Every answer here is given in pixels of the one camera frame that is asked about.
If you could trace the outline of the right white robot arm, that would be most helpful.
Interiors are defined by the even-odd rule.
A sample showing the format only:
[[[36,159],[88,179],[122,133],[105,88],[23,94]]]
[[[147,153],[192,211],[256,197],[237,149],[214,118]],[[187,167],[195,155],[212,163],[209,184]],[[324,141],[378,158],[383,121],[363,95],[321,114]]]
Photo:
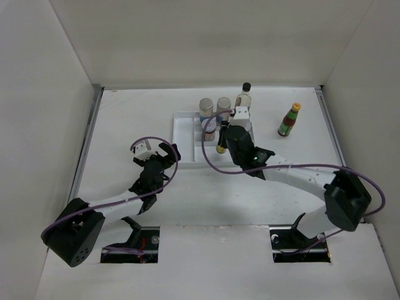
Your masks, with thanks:
[[[225,124],[220,144],[247,175],[286,184],[324,203],[313,212],[302,213],[292,224],[289,237],[297,247],[304,247],[318,234],[335,228],[355,231],[371,203],[370,194],[352,170],[296,167],[275,152],[256,147],[250,133],[241,126]]]

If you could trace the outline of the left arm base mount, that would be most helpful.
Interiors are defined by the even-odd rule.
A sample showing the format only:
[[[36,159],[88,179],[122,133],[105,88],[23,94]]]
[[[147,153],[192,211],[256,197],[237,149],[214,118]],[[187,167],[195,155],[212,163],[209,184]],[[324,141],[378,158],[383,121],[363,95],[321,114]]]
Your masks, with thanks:
[[[122,221],[130,227],[129,237],[124,242],[117,242],[103,247],[100,263],[158,263],[160,227],[142,227],[131,217],[124,217]]]

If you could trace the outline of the tall dark soy sauce bottle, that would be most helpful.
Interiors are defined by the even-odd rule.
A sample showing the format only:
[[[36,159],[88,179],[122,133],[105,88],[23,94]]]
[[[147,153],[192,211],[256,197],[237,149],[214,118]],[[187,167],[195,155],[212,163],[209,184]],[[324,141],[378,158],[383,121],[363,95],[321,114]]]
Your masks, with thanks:
[[[236,97],[234,105],[235,108],[237,106],[246,106],[248,109],[250,109],[252,103],[252,98],[249,94],[250,90],[251,90],[251,84],[249,82],[245,82],[242,85],[242,92],[238,94]]]

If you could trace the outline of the red cap chili sauce bottle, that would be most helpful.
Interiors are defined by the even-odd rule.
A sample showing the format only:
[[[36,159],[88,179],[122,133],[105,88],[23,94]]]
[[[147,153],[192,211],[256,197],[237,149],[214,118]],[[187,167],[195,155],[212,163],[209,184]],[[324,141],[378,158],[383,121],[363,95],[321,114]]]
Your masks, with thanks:
[[[298,102],[295,102],[292,106],[291,109],[287,112],[285,117],[283,118],[277,132],[280,136],[286,137],[289,136],[295,123],[296,119],[298,117],[298,113],[301,109],[301,104]]]

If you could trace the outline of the blue label spice jar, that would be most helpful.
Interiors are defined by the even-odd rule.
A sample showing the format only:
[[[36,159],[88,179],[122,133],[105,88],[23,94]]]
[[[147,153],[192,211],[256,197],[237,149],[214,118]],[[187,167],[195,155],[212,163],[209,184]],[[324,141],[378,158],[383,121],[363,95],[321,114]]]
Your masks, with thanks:
[[[199,120],[203,122],[205,119],[212,117],[214,114],[214,103],[210,98],[202,98],[199,102]]]

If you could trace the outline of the pink label spice jar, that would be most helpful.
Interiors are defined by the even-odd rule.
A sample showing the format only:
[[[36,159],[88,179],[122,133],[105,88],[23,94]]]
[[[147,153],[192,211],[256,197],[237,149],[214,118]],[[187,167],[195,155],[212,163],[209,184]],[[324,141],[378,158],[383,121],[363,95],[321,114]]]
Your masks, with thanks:
[[[216,122],[218,125],[220,125],[222,121],[227,121],[229,119],[230,111],[231,100],[228,97],[220,97],[217,100],[216,108]]]

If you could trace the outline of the small yellow label bottle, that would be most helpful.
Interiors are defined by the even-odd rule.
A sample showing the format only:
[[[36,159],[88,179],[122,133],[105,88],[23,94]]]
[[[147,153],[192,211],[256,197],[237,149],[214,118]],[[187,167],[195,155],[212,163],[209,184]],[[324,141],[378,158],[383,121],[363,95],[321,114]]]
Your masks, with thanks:
[[[219,139],[216,145],[216,152],[218,154],[224,154],[226,152],[226,139],[224,137],[224,131],[219,132]]]

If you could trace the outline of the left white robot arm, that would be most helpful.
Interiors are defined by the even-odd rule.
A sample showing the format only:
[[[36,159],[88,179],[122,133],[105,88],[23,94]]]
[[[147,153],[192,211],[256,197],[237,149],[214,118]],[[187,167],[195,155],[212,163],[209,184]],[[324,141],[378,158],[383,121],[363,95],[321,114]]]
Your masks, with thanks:
[[[145,142],[132,147],[134,163],[142,171],[134,184],[124,193],[99,201],[71,200],[57,219],[41,233],[43,243],[74,268],[88,258],[95,248],[103,226],[114,221],[143,214],[156,203],[172,176],[165,174],[181,160],[178,146],[162,141],[159,147],[164,156],[152,152]]]

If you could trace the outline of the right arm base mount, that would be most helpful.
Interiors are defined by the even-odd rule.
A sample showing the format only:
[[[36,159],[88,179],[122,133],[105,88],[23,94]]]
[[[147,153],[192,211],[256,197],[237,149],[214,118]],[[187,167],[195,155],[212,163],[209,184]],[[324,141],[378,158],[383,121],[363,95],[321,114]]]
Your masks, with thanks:
[[[330,263],[331,258],[323,233],[308,238],[297,229],[306,213],[301,214],[292,225],[269,227],[272,259],[275,263]]]

